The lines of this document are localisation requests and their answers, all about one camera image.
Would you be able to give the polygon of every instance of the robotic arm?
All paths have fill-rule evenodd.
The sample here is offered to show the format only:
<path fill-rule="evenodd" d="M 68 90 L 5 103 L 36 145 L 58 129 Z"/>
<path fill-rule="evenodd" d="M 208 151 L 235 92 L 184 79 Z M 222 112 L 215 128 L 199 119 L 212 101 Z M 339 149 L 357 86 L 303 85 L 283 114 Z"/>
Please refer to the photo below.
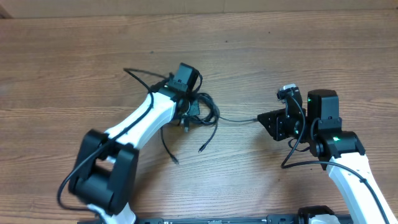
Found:
<path fill-rule="evenodd" d="M 277 97 L 286 104 L 285 109 L 260 114 L 257 118 L 276 141 L 288 137 L 308 142 L 309 150 L 322 164 L 329 177 L 335 182 L 348 206 L 354 223 L 397 224 L 393 212 L 383 197 L 371 173 L 365 149 L 357 135 L 352 131 L 342 131 L 339 117 L 338 96 L 334 90 L 313 90 L 308 92 L 308 116 L 303 120 L 302 98 L 299 88 L 294 84 L 281 88 Z M 364 177 L 374 192 L 359 181 L 353 173 L 331 163 L 341 164 Z M 308 223 L 326 223 L 330 217 L 309 217 Z"/>
<path fill-rule="evenodd" d="M 133 224 L 136 221 L 128 200 L 134 186 L 139 150 L 154 133 L 180 112 L 183 101 L 189 100 L 198 75 L 198 70 L 181 63 L 175 77 L 167 83 L 160 82 L 152 87 L 155 93 L 153 107 L 149 112 L 98 157 L 86 162 L 70 179 L 69 192 L 87 204 L 90 210 L 101 214 L 107 224 Z M 151 102 L 152 97 L 147 95 L 135 112 L 105 133 L 89 131 L 82 140 L 75 167 L 135 122 L 148 110 Z M 112 162 L 113 169 L 109 171 L 97 166 L 97 159 Z"/>

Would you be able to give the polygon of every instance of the wooden table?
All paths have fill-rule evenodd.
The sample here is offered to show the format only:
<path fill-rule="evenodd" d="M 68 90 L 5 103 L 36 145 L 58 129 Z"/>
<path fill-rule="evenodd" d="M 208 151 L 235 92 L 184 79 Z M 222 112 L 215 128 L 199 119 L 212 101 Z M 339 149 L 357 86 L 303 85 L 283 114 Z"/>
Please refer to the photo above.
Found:
<path fill-rule="evenodd" d="M 267 12 L 0 20 L 0 223 L 92 217 L 55 200 L 83 135 L 118 124 L 144 100 L 122 68 L 168 73 L 180 62 L 199 69 L 202 91 L 231 119 L 283 108 L 275 91 L 287 83 L 303 97 L 336 90 L 343 129 L 360 137 L 398 215 L 398 11 Z M 254 217 L 309 205 L 348 212 L 320 166 L 280 169 L 287 143 L 259 123 L 220 121 L 198 154 L 212 130 L 165 128 L 179 166 L 159 134 L 148 142 L 130 200 L 139 216 Z M 296 153 L 292 162 L 310 159 Z M 63 200 L 78 205 L 67 191 Z"/>

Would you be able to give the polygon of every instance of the wall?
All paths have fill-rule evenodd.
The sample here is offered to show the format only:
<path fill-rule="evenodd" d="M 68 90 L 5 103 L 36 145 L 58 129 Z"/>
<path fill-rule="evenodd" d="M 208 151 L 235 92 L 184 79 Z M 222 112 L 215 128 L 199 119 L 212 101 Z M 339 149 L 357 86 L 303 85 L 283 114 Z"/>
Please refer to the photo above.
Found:
<path fill-rule="evenodd" d="M 395 9 L 398 0 L 0 0 L 13 18 Z"/>

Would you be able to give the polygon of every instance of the wood grain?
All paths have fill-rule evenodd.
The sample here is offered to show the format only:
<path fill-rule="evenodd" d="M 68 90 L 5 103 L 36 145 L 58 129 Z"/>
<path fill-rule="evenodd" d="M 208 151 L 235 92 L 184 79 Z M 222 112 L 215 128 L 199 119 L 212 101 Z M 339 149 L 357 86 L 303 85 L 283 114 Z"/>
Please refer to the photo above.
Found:
<path fill-rule="evenodd" d="M 287 83 L 304 96 L 336 90 L 343 128 L 360 137 L 398 215 L 398 11 L 13 19 L 0 30 L 0 223 L 92 217 L 55 201 L 83 135 L 114 126 L 143 101 L 145 89 L 123 67 L 167 73 L 180 62 L 201 71 L 202 90 L 231 119 L 282 108 L 275 90 Z M 309 205 L 348 212 L 319 166 L 281 170 L 287 144 L 260 124 L 220 121 L 198 154 L 211 132 L 166 127 L 179 166 L 159 134 L 148 142 L 132 189 L 139 216 L 253 217 Z M 297 153 L 292 161 L 309 159 Z"/>

